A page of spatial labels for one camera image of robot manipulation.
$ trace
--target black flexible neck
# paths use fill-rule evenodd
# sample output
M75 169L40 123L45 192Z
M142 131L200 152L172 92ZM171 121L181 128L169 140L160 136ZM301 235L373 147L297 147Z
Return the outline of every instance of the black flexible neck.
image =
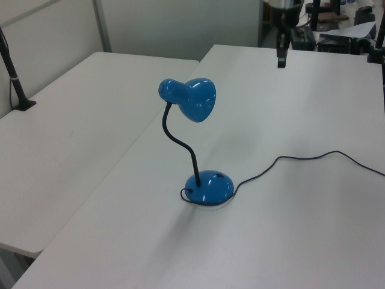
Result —
M166 109L164 110L163 114L163 120L162 120L162 125L163 125L163 130L166 133L167 137L169 137L170 140L173 142L179 144L180 146L183 146L186 150L188 150L191 154L191 160L192 160L192 166L194 168L194 174L195 174L195 181L197 183L197 186L200 187L200 178L199 178L199 171L198 171L198 164L197 164L197 158L195 156L195 153L191 147L189 147L187 144L184 142L178 140L177 138L173 137L170 132L168 131L167 128L167 116L168 112L170 111L170 108L173 104L171 102L167 102Z

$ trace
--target black stand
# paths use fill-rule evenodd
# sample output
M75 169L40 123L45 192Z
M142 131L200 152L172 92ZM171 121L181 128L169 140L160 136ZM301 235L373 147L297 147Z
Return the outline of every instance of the black stand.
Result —
M384 64L384 49L382 47L385 38L385 13L383 14L383 18L381 20L380 29L378 30L377 41L375 42L375 46L371 46L368 62L369 63L380 63Z
M168 112L170 111L170 108L171 108L172 105L173 104L171 102L167 102L166 109L164 110L163 120L162 120L163 130L166 133L167 137L169 137L170 140L172 140L173 142L179 144L180 146L183 146L186 150L188 150L190 152L191 160L192 160L192 164L193 164L192 166L194 168L195 181L196 181L197 187L200 187L200 178L199 178L197 158L195 156L195 153L194 153L193 149L191 149L191 147L189 147L184 142L182 142L182 141L178 140L177 138L173 137L170 134L170 132L168 131L168 128L167 128L167 116L168 116Z
M10 51L8 49L8 45L5 41L4 34L0 28L0 53L1 57L4 61L4 64L8 70L8 74L10 76L10 80L13 84L13 87L16 91L17 97L19 98L19 105L14 107L15 110L21 110L26 111L30 107L34 106L36 104L36 101L30 101L26 98L22 85L20 83L19 77L16 73L16 70L13 66L12 59L10 56Z

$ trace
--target equipment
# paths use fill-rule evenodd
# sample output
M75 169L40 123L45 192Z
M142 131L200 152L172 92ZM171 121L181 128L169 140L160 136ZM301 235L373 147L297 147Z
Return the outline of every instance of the equipment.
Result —
M340 15L340 4L340 0L330 0L330 8L332 9L331 13L335 13L334 16ZM318 16L321 12L320 5L321 0L313 0L312 18L310 20L310 27L312 31L329 31L338 29L338 24L336 22L323 23L322 25L318 24Z
M296 27L300 20L303 0L269 0L269 5L271 6L271 25L278 28L278 68L285 68L290 45L290 30Z
M12 109L26 111L30 107L34 106L36 104L36 101L28 100L24 94L19 77L12 63L8 43L5 39L4 33L2 32L1 28L0 28L0 53L4 61L4 64L8 70L10 81L12 82L13 87L16 91L17 97L19 98L19 105L17 105L16 107L13 107Z
M173 142L183 146L191 154L194 174L180 192L191 202L198 205L214 206L226 202L233 196L232 180L224 173L216 170L198 171L197 158L191 147L173 137L167 129L167 116L173 104L178 104L181 112L193 122L204 121L214 108L216 89L214 83L206 78L197 78L186 83L165 79L159 85L158 93L167 102L163 115L163 130Z

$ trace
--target cable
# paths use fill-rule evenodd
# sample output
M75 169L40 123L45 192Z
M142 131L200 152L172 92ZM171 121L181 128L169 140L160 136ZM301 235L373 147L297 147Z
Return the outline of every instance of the cable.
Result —
M238 190L239 190L239 188L240 188L241 185L244 185L244 184L246 184L246 183L248 183L248 182L254 181L255 179L260 178L261 176L263 176L264 174L266 174L269 170L271 170L272 167L274 167L274 165L275 165L275 164L278 162L278 160L281 159L281 158L289 158L289 159L291 159L291 160L299 160L299 161L309 161L309 160L317 160L317 159L319 159L319 158L323 158L324 156L330 155L330 154L341 154L341 155L347 157L349 160L355 162L355 163L356 163L357 165L359 165L360 167L363 167L364 169L370 170L370 171L372 171L372 172L374 172L374 173L377 173L377 174L379 174L379 175L381 175L381 176L385 176L384 173L381 173L381 172L379 172L379 171L377 171L377 170L371 169L370 167L367 167L367 166L364 166L363 164L360 164L358 161L354 160L353 158L349 157L347 154L345 154L345 153L343 153L343 152L341 152L341 151L331 151L331 152L327 152L326 154L319 155L318 157L311 157L311 158L298 158L298 157L288 157L288 156L286 156L286 155L281 155L281 156L277 157L276 160L275 160L275 161L274 161L274 162L273 162L273 163L272 163L266 170L264 170L264 171L263 171L262 173L260 173L259 175L254 176L254 177L252 177L252 178L250 178L250 179L246 179L245 181L240 182L239 185L237 186L237 188L235 189L233 195L231 196L231 198L230 198L229 200L231 200L231 199L233 199L233 198L235 197L235 195L237 194L237 192L238 192ZM183 188L183 189L180 191L180 196L181 196L181 198L182 198L185 202L188 202L188 203L191 203L191 204L196 204L196 205L203 205L203 206L206 206L206 207L214 207L214 206L217 206L217 205L208 205L208 204L203 204L203 203L195 203L195 202L191 202L190 200L185 199L185 198L183 197L182 193L183 193L183 191L185 191L185 190L189 190L189 189L188 189L188 188Z

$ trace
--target white wall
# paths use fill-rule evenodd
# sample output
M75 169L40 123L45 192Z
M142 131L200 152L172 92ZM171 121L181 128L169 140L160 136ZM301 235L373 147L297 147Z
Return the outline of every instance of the white wall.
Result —
M92 0L60 0L3 28L28 98L102 51ZM0 60L0 118L10 111L9 76ZM13 90L14 104L17 103Z
M100 1L113 52L200 61L214 44L257 46L260 0Z

